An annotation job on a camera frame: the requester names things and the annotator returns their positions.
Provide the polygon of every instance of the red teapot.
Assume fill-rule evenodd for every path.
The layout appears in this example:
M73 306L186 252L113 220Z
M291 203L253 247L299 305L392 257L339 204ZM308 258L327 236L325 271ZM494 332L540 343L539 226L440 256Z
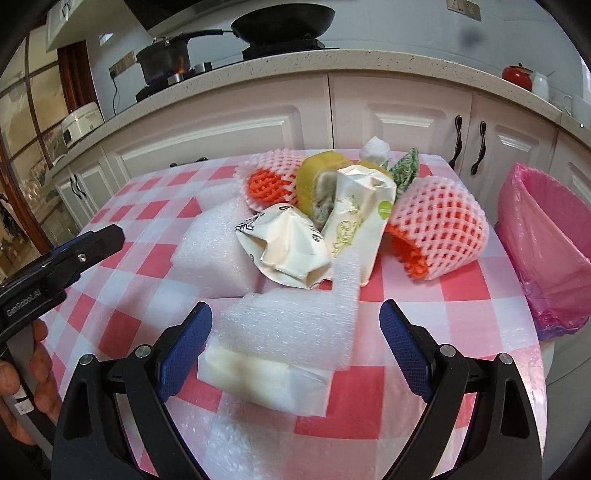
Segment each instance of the red teapot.
M530 69L526 69L520 63L518 66L511 65L510 67L507 67L505 70L503 70L503 75L501 78L531 92L533 84L530 75L532 73L533 72Z

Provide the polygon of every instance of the kitchen cabinet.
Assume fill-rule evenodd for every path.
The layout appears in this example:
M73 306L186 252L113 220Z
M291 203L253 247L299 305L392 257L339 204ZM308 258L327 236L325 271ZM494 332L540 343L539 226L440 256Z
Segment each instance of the kitchen cabinet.
M460 178L490 223L496 223L499 191L511 167L521 162L548 171L556 135L554 125L532 113L474 95Z
M97 146L59 172L54 184L79 227L84 227L122 187L104 152Z
M331 73L335 148L359 148L376 136L392 150L418 148L450 161L456 151L456 117L466 144L472 93L461 87L377 73ZM456 159L462 164L463 150Z
M123 183L200 157L332 148L328 78L286 76L204 93L135 122L102 145Z
M47 51L85 40L123 8L122 0L59 0L47 14Z
M90 221L92 213L82 196L74 190L74 179L68 176L69 173L68 168L62 170L54 179L54 185L76 225L82 229Z
M550 175L591 207L591 152L567 133L558 134Z

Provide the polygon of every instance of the white wall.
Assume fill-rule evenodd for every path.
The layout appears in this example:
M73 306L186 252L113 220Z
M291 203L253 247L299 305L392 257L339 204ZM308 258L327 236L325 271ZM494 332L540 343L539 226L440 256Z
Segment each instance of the white wall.
M288 0L251 0L185 25L183 31L229 29L240 15ZM534 0L478 0L482 22L448 11L445 0L325 0L336 16L321 40L328 47L392 50L456 61L500 76L502 69L521 62L550 77L552 96L582 96L580 57L565 33ZM114 33L99 47L99 33ZM113 115L115 88L109 66L129 50L136 53L151 38L127 9L109 25L86 39L96 93L105 118ZM231 34L202 37L189 42L193 64L211 61L222 66L242 60L248 45ZM135 103L145 85L141 68L134 65L116 78L117 112Z

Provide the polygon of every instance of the frying pan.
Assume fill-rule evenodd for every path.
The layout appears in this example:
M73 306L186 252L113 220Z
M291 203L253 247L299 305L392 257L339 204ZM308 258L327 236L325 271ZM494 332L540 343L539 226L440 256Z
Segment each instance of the frying pan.
M324 5L274 5L241 16L231 28L238 38L263 46L317 38L328 30L334 17L335 11Z

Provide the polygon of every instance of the orange foam fruit net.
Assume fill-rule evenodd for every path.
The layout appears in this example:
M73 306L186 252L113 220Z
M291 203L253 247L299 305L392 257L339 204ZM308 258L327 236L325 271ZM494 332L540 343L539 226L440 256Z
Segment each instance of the orange foam fruit net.
M234 178L253 210L260 212L276 203L295 205L295 177L303 161L304 156L294 150L269 151L239 165Z
M415 180L396 202L386 232L407 274L432 280L477 259L489 225L465 187L430 176Z

